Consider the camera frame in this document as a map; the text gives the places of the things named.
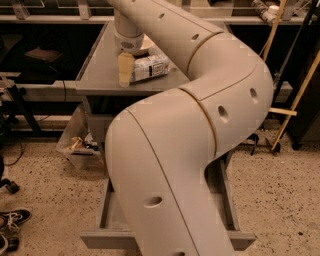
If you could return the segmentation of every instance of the speckled floor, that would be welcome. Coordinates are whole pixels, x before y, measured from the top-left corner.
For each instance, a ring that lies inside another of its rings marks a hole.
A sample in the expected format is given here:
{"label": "speckled floor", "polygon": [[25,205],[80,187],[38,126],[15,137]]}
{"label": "speckled floor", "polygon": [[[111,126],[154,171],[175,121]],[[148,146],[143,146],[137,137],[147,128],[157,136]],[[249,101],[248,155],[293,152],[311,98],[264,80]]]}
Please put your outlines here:
{"label": "speckled floor", "polygon": [[[259,131],[260,145],[275,131]],[[56,151],[57,139],[22,140],[24,154],[5,177],[21,190],[10,195],[0,189],[0,209],[30,209],[23,224],[20,248],[10,255],[134,255],[125,250],[89,250],[80,232],[94,228],[103,186],[103,172],[76,170]],[[260,146],[253,156],[239,146],[228,168],[241,230],[256,242],[239,256],[320,255],[320,146],[293,151],[285,136],[281,153]],[[19,143],[1,149],[7,163],[20,151]]]}

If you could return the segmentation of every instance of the sneaker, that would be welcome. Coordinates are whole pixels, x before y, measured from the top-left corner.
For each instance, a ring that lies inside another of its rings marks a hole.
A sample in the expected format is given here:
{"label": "sneaker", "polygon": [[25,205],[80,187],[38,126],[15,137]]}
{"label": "sneaker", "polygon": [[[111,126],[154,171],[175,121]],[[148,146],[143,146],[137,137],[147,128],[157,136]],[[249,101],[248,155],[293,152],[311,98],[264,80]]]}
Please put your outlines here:
{"label": "sneaker", "polygon": [[4,225],[1,229],[8,228],[12,232],[19,232],[20,228],[18,225],[21,225],[30,218],[30,211],[24,209],[14,210],[11,212],[0,212],[0,219],[4,220]]}
{"label": "sneaker", "polygon": [[3,235],[0,235],[0,255],[5,253],[5,251],[8,249],[8,245],[8,240]]}

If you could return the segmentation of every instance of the circular hole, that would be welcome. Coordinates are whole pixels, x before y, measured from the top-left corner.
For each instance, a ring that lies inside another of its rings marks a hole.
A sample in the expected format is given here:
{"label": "circular hole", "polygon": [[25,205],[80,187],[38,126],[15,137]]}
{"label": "circular hole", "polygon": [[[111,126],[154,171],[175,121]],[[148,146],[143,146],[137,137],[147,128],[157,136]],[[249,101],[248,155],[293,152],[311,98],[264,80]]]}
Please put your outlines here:
{"label": "circular hole", "polygon": [[219,115],[224,123],[228,122],[228,113],[226,109],[222,106],[218,107]]}
{"label": "circular hole", "polygon": [[151,197],[145,200],[144,206],[147,208],[153,208],[162,203],[162,198],[160,196]]}
{"label": "circular hole", "polygon": [[161,13],[159,16],[159,20],[161,20],[164,17],[164,15],[165,15],[164,13]]}
{"label": "circular hole", "polygon": [[258,94],[255,89],[250,89],[250,95],[254,103],[258,103]]}
{"label": "circular hole", "polygon": [[198,37],[199,37],[199,34],[194,35],[194,36],[192,37],[192,41],[197,40],[197,39],[198,39]]}

